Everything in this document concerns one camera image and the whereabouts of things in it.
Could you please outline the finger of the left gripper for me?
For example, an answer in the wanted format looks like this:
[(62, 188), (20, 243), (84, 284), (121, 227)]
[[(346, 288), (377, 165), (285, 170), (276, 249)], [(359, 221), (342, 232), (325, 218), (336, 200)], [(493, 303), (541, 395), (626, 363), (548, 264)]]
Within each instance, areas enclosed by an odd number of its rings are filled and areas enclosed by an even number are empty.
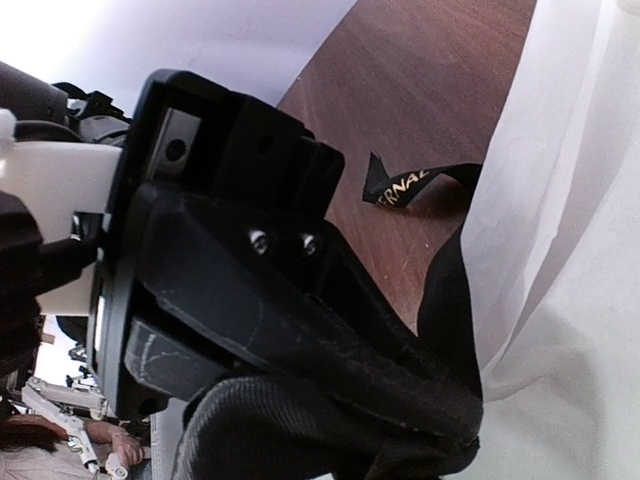
[(392, 432), (476, 438), (482, 401), (329, 222), (145, 185), (128, 211), (125, 362), (188, 399), (235, 365), (303, 379)]

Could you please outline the white wrapping paper sheet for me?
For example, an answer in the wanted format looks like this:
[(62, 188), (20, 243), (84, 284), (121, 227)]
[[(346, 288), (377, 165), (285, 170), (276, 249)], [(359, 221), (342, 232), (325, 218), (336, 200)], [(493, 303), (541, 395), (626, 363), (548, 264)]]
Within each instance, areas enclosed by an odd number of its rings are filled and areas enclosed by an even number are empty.
[(461, 235), (466, 479), (639, 475), (639, 5), (540, 1)]

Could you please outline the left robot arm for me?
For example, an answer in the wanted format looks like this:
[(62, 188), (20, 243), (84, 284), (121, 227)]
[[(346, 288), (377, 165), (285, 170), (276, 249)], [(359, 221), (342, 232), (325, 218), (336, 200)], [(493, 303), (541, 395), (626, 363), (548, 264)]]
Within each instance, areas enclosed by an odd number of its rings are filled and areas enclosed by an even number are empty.
[(469, 444), (482, 396), (402, 323), (326, 214), (343, 155), (298, 120), (188, 71), (134, 115), (92, 93), (1, 107), (1, 190), (19, 210), (8, 281), (89, 319), (122, 416), (229, 376), (293, 380), (389, 435)]

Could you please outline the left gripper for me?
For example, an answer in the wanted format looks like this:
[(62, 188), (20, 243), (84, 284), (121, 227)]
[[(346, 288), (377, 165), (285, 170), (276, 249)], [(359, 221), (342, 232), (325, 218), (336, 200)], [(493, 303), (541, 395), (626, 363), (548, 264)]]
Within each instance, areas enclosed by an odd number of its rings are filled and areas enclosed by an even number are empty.
[(235, 369), (292, 375), (341, 267), (326, 214), (343, 155), (188, 71), (146, 81), (109, 195), (90, 316), (115, 414), (187, 401)]

